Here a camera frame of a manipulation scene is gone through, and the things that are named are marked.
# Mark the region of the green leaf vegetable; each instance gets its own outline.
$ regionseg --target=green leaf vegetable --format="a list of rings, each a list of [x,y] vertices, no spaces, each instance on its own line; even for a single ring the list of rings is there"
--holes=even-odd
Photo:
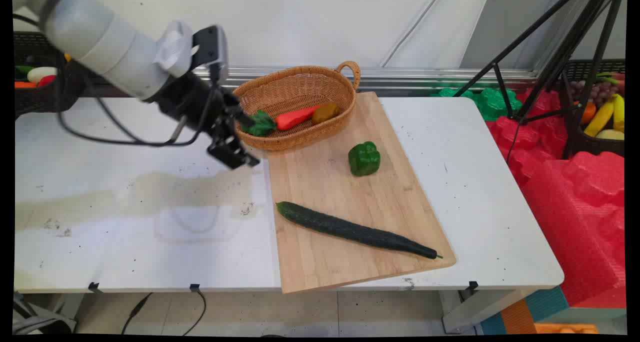
[[[258,109],[251,119],[255,122],[253,126],[249,128],[242,126],[242,130],[249,135],[265,137],[276,129],[276,122],[262,109]]]

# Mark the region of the black cable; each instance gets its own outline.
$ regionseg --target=black cable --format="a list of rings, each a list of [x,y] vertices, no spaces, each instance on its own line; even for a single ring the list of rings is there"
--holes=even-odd
[[[38,27],[38,22],[32,20],[29,17],[21,16],[20,14],[14,13],[13,14],[13,18],[16,19],[16,20],[20,20],[20,21],[26,22],[29,25],[34,25],[34,26]]]
[[[13,13],[13,18],[14,19],[18,19],[20,21],[26,22],[30,25],[33,25],[35,27],[39,27],[38,23],[28,17],[25,16],[21,16],[20,14],[16,14]],[[209,92],[207,98],[206,98],[206,104],[204,107],[204,110],[202,112],[202,115],[200,116],[200,119],[198,121],[198,128],[196,130],[196,132],[194,133],[193,137],[186,141],[186,142],[179,142],[177,143],[175,140],[173,139],[169,139],[165,142],[147,142],[144,141],[142,139],[140,139],[139,137],[136,137],[132,132],[130,132],[130,130],[126,129],[121,123],[120,121],[115,117],[115,115],[111,112],[111,110],[109,109],[109,107],[107,107],[106,103],[103,101],[102,98],[100,98],[100,96],[98,96],[98,94],[96,94],[96,91],[94,90],[94,84],[91,82],[91,80],[89,79],[89,77],[87,76],[87,74],[83,74],[83,79],[84,82],[87,84],[87,88],[89,89],[89,93],[92,94],[93,98],[95,98],[95,100],[98,102],[98,104],[100,105],[100,107],[102,108],[102,110],[105,112],[105,114],[109,117],[109,119],[111,119],[111,121],[116,125],[116,127],[119,128],[119,130],[122,131],[122,133],[124,133],[125,135],[128,135],[129,137],[131,137],[131,139],[133,139],[133,141],[121,141],[121,140],[117,140],[117,139],[105,139],[102,137],[94,137],[92,135],[87,135],[87,134],[83,134],[81,132],[78,132],[77,130],[73,130],[73,128],[69,127],[69,125],[67,125],[67,122],[64,119],[64,116],[62,114],[62,108],[61,108],[61,100],[62,100],[62,85],[64,85],[65,83],[65,76],[63,73],[63,67],[64,67],[64,60],[63,60],[64,56],[62,55],[61,52],[59,52],[56,55],[56,67],[57,70],[59,71],[59,73],[57,74],[57,83],[55,83],[55,92],[54,92],[54,104],[55,104],[55,112],[57,113],[57,121],[58,123],[60,123],[60,126],[62,126],[62,128],[64,128],[64,130],[66,130],[67,132],[69,132],[70,134],[80,138],[80,139],[85,139],[85,140],[89,140],[89,141],[93,141],[93,142],[100,142],[103,144],[115,144],[115,145],[129,145],[129,146],[151,146],[151,147],[165,147],[165,146],[174,146],[174,147],[182,147],[182,146],[189,146],[190,144],[194,143],[196,139],[198,139],[198,136],[201,134],[203,128],[204,128],[204,122],[206,120],[206,116],[208,115],[208,112],[210,110],[211,107],[211,103],[213,102],[213,95],[214,94],[219,94],[220,92],[215,90],[215,89],[211,89],[211,91]]]
[[[516,132],[513,135],[513,142],[511,143],[511,146],[509,147],[509,152],[507,153],[507,167],[509,167],[509,157],[512,155],[512,150],[514,149],[514,146],[516,144],[516,138],[518,137],[518,130],[520,129],[522,119],[518,120],[518,127],[516,127]]]
[[[126,322],[124,323],[124,327],[122,327],[122,332],[120,333],[121,335],[124,335],[124,332],[127,330],[127,326],[131,322],[131,319],[133,319],[138,314],[138,312],[140,312],[140,310],[142,310],[142,306],[144,306],[145,303],[147,303],[147,299],[149,299],[149,296],[151,296],[153,294],[154,294],[153,292],[149,292],[149,294],[147,294],[144,298],[142,298],[135,305],[135,307],[133,307],[133,310],[131,310],[131,313],[128,314],[128,319],[126,319]]]
[[[198,326],[198,323],[200,323],[200,320],[204,316],[204,313],[207,311],[207,300],[204,298],[204,295],[200,291],[196,291],[196,292],[200,295],[200,297],[202,297],[202,303],[204,305],[204,308],[202,308],[202,313],[200,314],[200,317],[198,318],[196,323],[194,323],[193,326],[191,326],[191,328],[189,328],[187,332],[183,334],[183,336],[186,336],[187,333],[192,332],[192,329],[194,329],[194,327]]]

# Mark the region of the black tripod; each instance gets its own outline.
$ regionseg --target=black tripod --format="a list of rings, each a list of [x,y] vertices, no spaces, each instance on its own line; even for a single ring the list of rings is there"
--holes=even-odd
[[[516,121],[518,121],[518,127],[520,127],[521,125],[526,125],[531,121],[544,119],[554,115],[568,114],[575,111],[567,130],[567,142],[564,147],[564,152],[562,153],[562,158],[564,159],[567,159],[569,157],[569,154],[571,153],[572,140],[576,137],[576,133],[578,132],[580,120],[583,118],[583,113],[585,112],[585,107],[587,106],[587,99],[589,98],[589,93],[592,90],[592,86],[594,85],[596,73],[600,67],[602,55],[604,54],[607,42],[609,41],[609,37],[611,36],[611,30],[613,29],[613,24],[616,20],[616,16],[618,14],[618,10],[620,9],[620,3],[622,2],[622,0],[589,0],[589,2],[587,2],[587,5],[585,5],[584,9],[578,16],[578,19],[576,19],[575,23],[569,30],[569,33],[564,37],[562,43],[560,44],[560,46],[558,46],[558,49],[553,53],[553,57],[551,57],[550,62],[540,72],[537,82],[535,83],[531,93],[528,95],[528,98],[526,98],[526,101],[522,104],[522,107],[516,114],[514,114],[512,106],[509,102],[507,89],[505,87],[505,81],[503,80],[503,76],[500,73],[498,63],[502,61],[503,58],[505,58],[507,55],[509,55],[509,53],[514,50],[514,48],[516,48],[522,41],[530,36],[531,33],[537,30],[547,19],[549,19],[549,17],[553,16],[555,12],[566,5],[567,2],[569,2],[569,0],[557,1],[547,12],[540,16],[540,18],[538,18],[537,21],[533,23],[533,25],[522,32],[522,34],[519,35],[515,39],[515,41],[511,42],[511,44],[509,44],[507,48],[505,48],[505,50],[503,50],[495,58],[493,58],[489,62],[489,64],[487,64],[487,66],[480,70],[462,88],[458,89],[458,91],[453,96],[461,96],[465,91],[473,86],[474,83],[478,82],[478,80],[480,80],[480,78],[482,78],[490,69],[493,69],[498,80],[500,91],[502,92],[505,106],[507,108],[507,118],[515,119]],[[565,65],[567,64],[567,61],[569,61],[571,55],[573,55],[574,53],[574,50],[576,50],[580,42],[583,40],[583,37],[585,37],[590,27],[592,27],[594,21],[609,4],[611,5],[611,7],[608,10],[604,27],[602,28],[602,32],[600,33],[598,45],[596,46],[596,50],[593,56],[593,64],[591,66],[588,78],[586,79],[586,83],[583,87],[582,94],[578,99],[579,103],[566,109],[559,109],[557,111],[551,111],[531,118],[526,118],[528,112],[533,107],[542,89],[546,89],[547,91],[549,91],[553,84],[558,80],[558,78],[562,77],[563,79],[566,79],[566,76],[564,76],[563,74],[563,70],[565,68]],[[569,96],[569,98],[570,101],[573,101],[573,96]]]

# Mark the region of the wicker basket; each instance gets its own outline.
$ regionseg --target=wicker basket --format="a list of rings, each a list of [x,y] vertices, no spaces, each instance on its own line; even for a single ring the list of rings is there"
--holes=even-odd
[[[353,83],[341,73],[345,67],[353,71]],[[307,120],[290,130],[275,130],[268,137],[256,137],[243,132],[240,124],[236,123],[238,137],[254,148],[280,151],[338,132],[346,126],[354,110],[360,77],[358,64],[346,61],[335,70],[319,66],[298,66],[250,80],[233,91],[240,98],[240,106],[248,115],[263,110],[275,119],[286,112],[330,102],[336,103],[340,112],[336,117],[317,125]]]
[[[594,61],[591,59],[574,59],[567,62],[564,67],[564,73],[568,81],[580,81],[586,80],[589,76]],[[617,72],[624,73],[626,71],[626,63],[624,59],[602,59],[599,65],[597,73],[603,72]],[[563,109],[567,109],[571,106],[571,100],[576,99],[576,96],[569,96],[569,85],[565,85],[561,82],[560,87],[560,103]],[[571,122],[573,114],[567,113],[564,117],[564,124],[569,130],[571,128]],[[613,128],[613,118],[606,123],[604,129],[609,130]],[[574,131],[574,137],[571,139],[571,145],[569,146],[569,155],[578,153],[579,151],[587,151],[592,155],[599,155],[602,152],[611,152],[622,157],[625,156],[625,141],[617,139],[602,139],[591,137],[586,135],[582,127],[577,128]]]
[[[13,64],[15,66],[25,64],[28,56],[50,57],[54,60],[57,50],[46,37],[39,32],[13,32]],[[82,78],[87,69],[78,62],[71,61],[63,69],[64,85],[60,108],[66,111],[78,100],[78,96],[85,90],[85,82]],[[55,112],[54,91],[61,79],[37,88],[14,89],[15,118],[29,112]]]

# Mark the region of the floor tile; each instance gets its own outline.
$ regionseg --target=floor tile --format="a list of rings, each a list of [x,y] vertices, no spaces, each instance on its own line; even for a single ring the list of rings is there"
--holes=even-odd
[[[206,313],[189,336],[338,337],[336,292],[205,293]],[[196,293],[172,294],[163,335],[182,335],[202,312]]]
[[[339,292],[338,312],[340,337],[445,335],[434,291]]]
[[[121,333],[131,310],[146,293],[87,293],[76,314],[75,333]],[[154,293],[131,319],[127,335],[160,335],[169,310],[171,294]]]
[[[601,335],[627,335],[627,315],[595,323]]]

